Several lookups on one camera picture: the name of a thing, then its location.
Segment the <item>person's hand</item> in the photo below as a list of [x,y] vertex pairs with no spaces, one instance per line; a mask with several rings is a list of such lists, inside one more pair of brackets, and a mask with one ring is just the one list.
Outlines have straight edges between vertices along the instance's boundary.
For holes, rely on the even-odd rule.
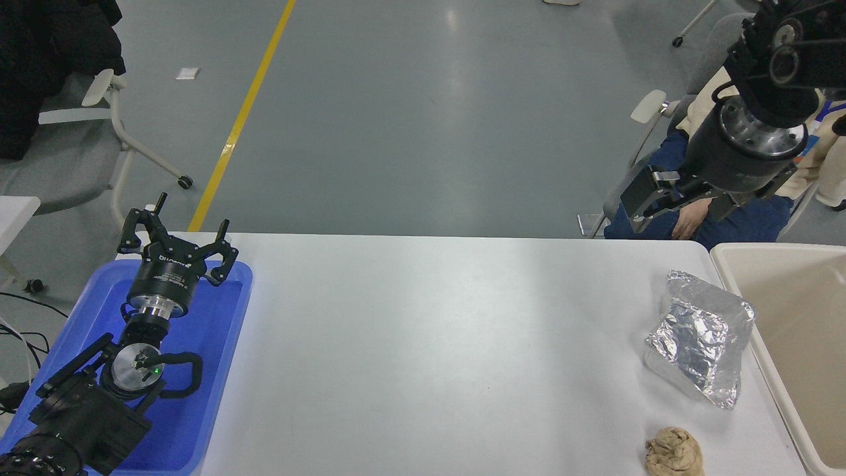
[[691,240],[709,213],[712,198],[703,198],[689,203],[679,211],[679,217],[671,232],[672,240]]

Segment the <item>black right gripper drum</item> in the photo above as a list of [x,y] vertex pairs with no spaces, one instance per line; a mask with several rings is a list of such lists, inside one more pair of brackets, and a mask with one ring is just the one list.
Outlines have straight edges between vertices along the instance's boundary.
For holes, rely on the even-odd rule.
[[798,156],[798,127],[778,128],[748,108],[714,108],[694,136],[685,158],[685,193],[711,187],[756,192]]

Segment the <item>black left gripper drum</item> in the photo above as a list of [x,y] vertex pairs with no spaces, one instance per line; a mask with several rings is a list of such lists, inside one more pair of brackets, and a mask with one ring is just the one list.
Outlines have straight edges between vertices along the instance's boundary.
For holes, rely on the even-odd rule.
[[181,311],[188,311],[200,277],[208,270],[198,247],[188,241],[169,245],[151,242],[130,287],[127,301],[136,309],[155,298],[165,298]]

